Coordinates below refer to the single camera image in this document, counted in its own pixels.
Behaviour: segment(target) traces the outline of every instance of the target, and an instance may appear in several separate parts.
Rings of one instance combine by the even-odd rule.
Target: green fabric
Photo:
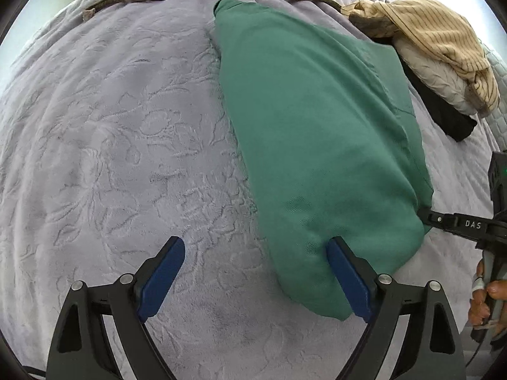
[[[215,7],[224,106],[280,284],[323,316],[351,309],[326,261],[342,236],[378,273],[422,244],[433,189],[396,52],[257,3]]]

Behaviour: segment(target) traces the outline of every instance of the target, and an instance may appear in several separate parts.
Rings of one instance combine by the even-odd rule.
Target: silver screw
[[[389,274],[381,274],[379,276],[379,281],[382,284],[391,284],[392,283],[392,277]]]
[[[429,288],[432,289],[433,291],[439,291],[442,288],[442,286],[438,281],[430,281]]]
[[[131,274],[123,274],[123,276],[120,277],[120,283],[121,284],[130,284],[132,283],[132,280],[134,279],[134,276]]]
[[[73,289],[74,291],[78,291],[81,289],[82,286],[83,282],[81,280],[77,280],[72,283],[70,288]]]

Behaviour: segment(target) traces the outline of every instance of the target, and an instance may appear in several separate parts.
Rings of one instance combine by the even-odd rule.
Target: human hand
[[[477,265],[477,277],[484,275],[484,264],[482,260]],[[470,310],[468,310],[468,321],[473,326],[480,326],[483,320],[489,317],[491,313],[489,307],[484,302],[486,294],[489,294],[496,300],[507,301],[507,280],[493,281],[487,285],[485,289],[478,289],[473,291],[472,299],[470,300]],[[496,332],[507,327],[507,302],[504,304]]]

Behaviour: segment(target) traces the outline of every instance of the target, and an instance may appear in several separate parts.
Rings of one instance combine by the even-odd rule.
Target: bed
[[[112,283],[177,235],[187,259],[148,327],[178,378],[334,378],[365,324],[318,316],[277,285],[221,105],[217,0],[118,4],[83,22],[96,1],[76,0],[40,30],[0,98],[0,327],[13,351],[44,368],[70,284]],[[364,38],[325,4],[242,1]],[[491,216],[490,128],[480,120],[456,143],[410,91],[433,209]],[[432,230],[395,274],[440,281],[460,330],[480,259],[473,247]],[[402,336],[401,324],[379,378]]]

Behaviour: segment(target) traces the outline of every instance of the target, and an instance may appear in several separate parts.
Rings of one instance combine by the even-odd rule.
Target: green garment
[[[325,245],[342,236],[377,273],[422,244],[433,189],[392,47],[257,3],[215,7],[220,84],[284,292],[345,319]]]

